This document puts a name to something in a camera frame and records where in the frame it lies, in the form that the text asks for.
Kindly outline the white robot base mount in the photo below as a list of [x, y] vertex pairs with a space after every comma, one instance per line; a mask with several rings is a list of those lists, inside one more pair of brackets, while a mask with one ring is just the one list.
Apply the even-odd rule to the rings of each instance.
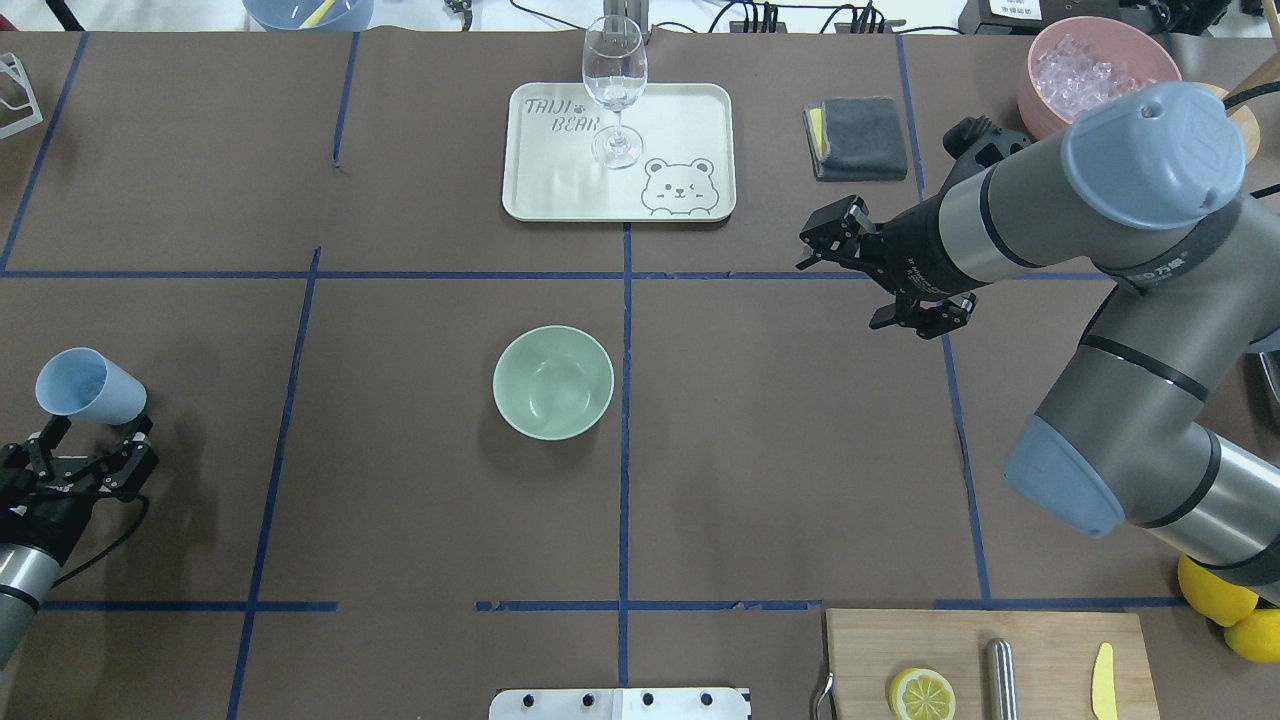
[[732, 687], [507, 689], [489, 719], [751, 719], [750, 693]]

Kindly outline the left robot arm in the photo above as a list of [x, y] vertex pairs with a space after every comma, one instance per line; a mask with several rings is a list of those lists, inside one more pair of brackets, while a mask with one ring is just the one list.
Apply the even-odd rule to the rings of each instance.
[[[9, 664], [50, 591], [128, 541], [150, 509], [142, 488], [159, 464], [154, 424], [140, 414], [118, 445], [97, 456], [56, 455], [70, 419], [54, 415], [28, 439], [1, 451], [1, 661]], [[133, 524], [91, 560], [69, 570], [96, 503], [138, 502]]]

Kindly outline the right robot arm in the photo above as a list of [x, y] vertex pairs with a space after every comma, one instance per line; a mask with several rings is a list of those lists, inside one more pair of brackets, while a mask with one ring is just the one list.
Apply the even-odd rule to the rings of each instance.
[[1243, 354], [1277, 350], [1277, 213], [1245, 192], [1224, 101], [1152, 85], [951, 179], [877, 223], [856, 195], [800, 231], [806, 269], [892, 296], [870, 328], [924, 340], [975, 291], [1084, 258], [1115, 284], [1004, 464], [1023, 497], [1085, 536], [1128, 521], [1277, 602], [1277, 469], [1198, 423]]

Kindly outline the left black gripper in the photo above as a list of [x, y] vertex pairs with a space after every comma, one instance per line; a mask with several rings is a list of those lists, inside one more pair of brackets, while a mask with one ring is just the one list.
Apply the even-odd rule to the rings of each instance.
[[131, 421], [122, 442], [97, 457], [56, 457], [70, 419], [51, 415], [24, 445], [3, 446], [3, 543], [40, 550], [67, 561], [81, 542], [96, 503], [140, 503], [134, 520], [92, 560], [124, 544], [142, 525], [150, 498], [142, 492], [159, 465], [148, 442], [147, 414]]

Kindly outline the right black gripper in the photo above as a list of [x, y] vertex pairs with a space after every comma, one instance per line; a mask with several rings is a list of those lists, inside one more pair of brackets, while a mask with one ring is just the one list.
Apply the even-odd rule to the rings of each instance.
[[819, 208], [799, 233], [808, 255], [796, 269], [826, 261], [868, 273], [893, 296], [873, 313], [873, 331], [896, 325], [933, 340], [964, 328], [977, 307], [977, 281], [945, 250], [941, 204], [927, 200], [882, 225], [869, 218], [860, 195]]

